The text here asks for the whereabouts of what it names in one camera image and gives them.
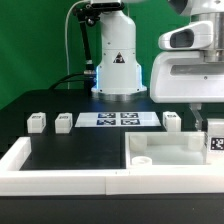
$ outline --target black table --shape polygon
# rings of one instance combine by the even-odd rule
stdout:
[[[56,135],[59,113],[175,111],[182,130],[195,130],[188,104],[155,104],[149,97],[131,102],[108,102],[88,97],[81,90],[30,91],[0,111],[0,155],[22,136],[30,136],[32,154],[22,170],[122,169],[125,168],[124,134],[132,131],[164,131],[163,127],[72,128]],[[45,112],[42,134],[28,134],[32,113]],[[224,105],[203,105],[204,117],[224,118]],[[3,223],[223,223],[224,194],[38,196],[1,197]]]

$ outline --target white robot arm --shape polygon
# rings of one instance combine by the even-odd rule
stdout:
[[[120,0],[91,0],[91,7],[100,14],[102,61],[97,67],[95,98],[126,101],[147,94],[142,85],[141,66],[136,61],[136,27],[123,14]]]

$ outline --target green backdrop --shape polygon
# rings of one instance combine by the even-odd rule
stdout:
[[[66,75],[64,23],[74,0],[7,0],[0,4],[0,108],[22,93],[46,89]],[[162,33],[183,26],[188,18],[175,14],[166,0],[130,4],[130,17],[137,27],[137,60],[143,66],[143,81],[149,86],[153,60],[160,52]],[[101,60],[99,24],[88,28],[95,64]],[[71,72],[84,69],[79,25],[69,23]]]

